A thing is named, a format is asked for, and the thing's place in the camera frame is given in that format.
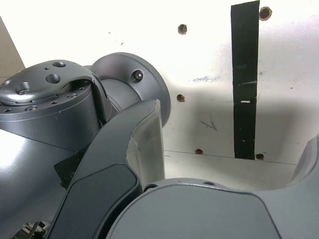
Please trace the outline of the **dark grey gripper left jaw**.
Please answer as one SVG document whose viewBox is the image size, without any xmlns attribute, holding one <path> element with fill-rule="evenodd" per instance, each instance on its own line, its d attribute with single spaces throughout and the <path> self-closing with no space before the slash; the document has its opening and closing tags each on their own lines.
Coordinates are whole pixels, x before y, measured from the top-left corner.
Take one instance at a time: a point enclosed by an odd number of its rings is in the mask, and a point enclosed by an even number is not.
<svg viewBox="0 0 319 239">
<path fill-rule="evenodd" d="M 148 184 L 165 178 L 159 100 L 106 123 L 86 150 L 52 222 L 49 239 L 104 239 Z"/>
</svg>

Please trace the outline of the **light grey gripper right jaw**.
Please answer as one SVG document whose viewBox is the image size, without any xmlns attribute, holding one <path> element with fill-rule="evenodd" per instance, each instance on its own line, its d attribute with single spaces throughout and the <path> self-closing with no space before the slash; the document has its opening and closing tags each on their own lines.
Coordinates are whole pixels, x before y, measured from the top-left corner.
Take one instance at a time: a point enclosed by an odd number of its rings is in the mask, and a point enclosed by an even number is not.
<svg viewBox="0 0 319 239">
<path fill-rule="evenodd" d="M 241 191 L 205 183 L 162 184 L 119 215 L 109 239 L 316 239 L 319 139 L 310 140 L 289 186 Z"/>
</svg>

